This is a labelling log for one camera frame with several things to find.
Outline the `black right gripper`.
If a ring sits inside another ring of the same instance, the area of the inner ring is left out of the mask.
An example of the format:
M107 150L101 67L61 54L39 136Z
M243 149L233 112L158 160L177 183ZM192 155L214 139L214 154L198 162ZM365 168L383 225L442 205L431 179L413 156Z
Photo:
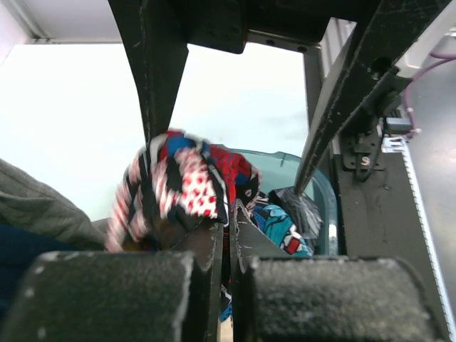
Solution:
M378 1L171 1L188 43L241 54L248 42L305 52L331 19L357 22Z

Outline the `colourful comic print shorts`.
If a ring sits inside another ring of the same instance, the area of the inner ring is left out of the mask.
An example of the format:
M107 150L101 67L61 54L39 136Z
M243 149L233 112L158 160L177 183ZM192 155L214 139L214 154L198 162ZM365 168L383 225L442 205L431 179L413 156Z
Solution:
M243 155L179 130L142 147L115 193L105 249L164 251L202 223L224 226L229 253L229 212L240 201L254 226L295 257L312 248L290 215L261 190L261 173Z

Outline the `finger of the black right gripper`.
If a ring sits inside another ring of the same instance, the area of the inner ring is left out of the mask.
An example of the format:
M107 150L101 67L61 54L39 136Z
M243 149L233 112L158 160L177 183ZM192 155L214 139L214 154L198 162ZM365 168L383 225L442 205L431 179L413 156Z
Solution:
M174 110L188 48L166 0L110 0L138 92L145 141L164 133Z
M323 82L296 174L297 193L305 190L332 139L448 4L369 2Z

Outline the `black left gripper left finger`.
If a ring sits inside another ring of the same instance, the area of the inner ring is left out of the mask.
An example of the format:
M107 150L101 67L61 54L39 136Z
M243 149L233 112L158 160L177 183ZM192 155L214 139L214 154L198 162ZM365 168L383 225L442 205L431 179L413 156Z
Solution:
M31 265L3 341L218 341L223 227L166 252L49 252Z

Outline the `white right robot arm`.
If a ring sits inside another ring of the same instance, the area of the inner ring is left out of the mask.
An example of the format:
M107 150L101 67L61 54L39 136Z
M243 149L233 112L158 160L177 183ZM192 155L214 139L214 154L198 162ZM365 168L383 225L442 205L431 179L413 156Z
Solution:
M190 44L235 54L249 42L305 52L319 45L331 19L352 21L318 97L297 192L388 77L410 77L455 22L453 1L111 1L110 9L146 140L170 124Z

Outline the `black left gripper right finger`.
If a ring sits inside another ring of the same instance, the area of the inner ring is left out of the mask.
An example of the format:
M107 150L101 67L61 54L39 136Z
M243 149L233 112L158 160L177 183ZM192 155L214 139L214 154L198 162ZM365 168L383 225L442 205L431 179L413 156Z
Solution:
M242 208L230 237L235 341L448 340L401 260L292 257Z

